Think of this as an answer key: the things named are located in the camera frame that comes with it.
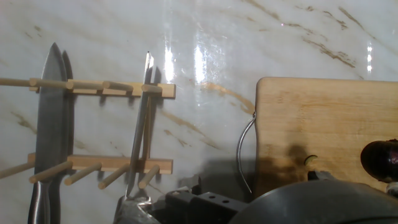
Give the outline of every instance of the knife handle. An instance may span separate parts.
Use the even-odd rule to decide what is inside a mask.
[[[49,186],[51,182],[37,182],[30,201],[28,224],[50,224]]]

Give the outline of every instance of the metal utensil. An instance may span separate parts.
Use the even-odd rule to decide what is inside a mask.
[[[47,55],[42,79],[67,81],[65,64],[56,43],[51,46]],[[41,87],[39,94],[35,174],[65,162],[68,156],[68,96],[66,90]],[[52,200],[52,197],[58,197],[59,189],[58,192],[51,190],[51,195],[49,195],[50,184],[55,177],[49,177],[34,184],[29,209],[29,224],[48,224],[50,223],[50,208],[55,211],[60,209],[59,201]]]
[[[144,84],[150,83],[150,78],[152,76],[153,67],[154,67],[154,58],[148,52],[146,61],[145,61]],[[142,135],[144,133],[145,116],[146,116],[146,112],[148,109],[148,99],[149,99],[148,93],[142,92],[141,99],[139,102],[139,111],[138,111],[138,118],[137,118],[137,124],[136,124],[136,132],[134,134],[134,142],[132,144],[130,171],[129,171],[129,177],[127,180],[126,193],[124,194],[125,197],[130,195],[131,190],[132,190],[135,180],[136,180],[136,166],[137,166],[137,161],[139,158],[139,151],[141,148]]]

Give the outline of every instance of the wooden rack bar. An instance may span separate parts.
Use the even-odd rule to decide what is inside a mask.
[[[69,79],[68,82],[73,82],[73,83],[94,83],[94,84],[103,84],[103,81],[92,81],[92,80],[72,80]],[[113,96],[141,96],[142,89],[141,86],[143,85],[142,83],[137,83],[137,82],[114,82],[118,84],[123,84],[123,85],[129,85],[132,87],[132,91],[126,91],[126,90],[115,90],[112,88],[104,88],[103,91],[98,91],[98,90],[83,90],[83,89],[73,89],[70,90],[72,93],[76,94],[85,94],[85,95],[113,95]],[[152,88],[154,91],[158,91],[159,89],[156,88],[161,87],[162,93],[159,96],[163,98],[175,98],[175,85],[174,84],[163,84],[163,83],[158,83],[152,85],[155,87],[155,89]],[[38,87],[30,87],[30,91],[36,91],[38,92],[39,88]]]
[[[35,154],[28,154],[28,162],[35,161]],[[73,163],[72,169],[82,170],[96,163],[102,163],[101,171],[116,171],[125,164],[130,164],[129,157],[116,156],[87,156],[87,155],[70,155],[67,161]],[[137,172],[148,173],[155,165],[159,165],[160,174],[172,174],[172,159],[140,159],[137,163]]]

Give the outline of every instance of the dark round object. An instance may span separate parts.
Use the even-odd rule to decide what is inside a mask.
[[[398,141],[374,141],[362,150],[365,171],[385,183],[398,181]]]
[[[228,224],[398,223],[398,200],[365,184],[313,180],[260,196]]]

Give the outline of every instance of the wooden cutting board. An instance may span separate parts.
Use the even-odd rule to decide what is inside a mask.
[[[398,138],[398,83],[263,78],[256,112],[257,197],[314,169],[385,191],[360,154],[372,141]],[[305,166],[309,155],[318,158]]]

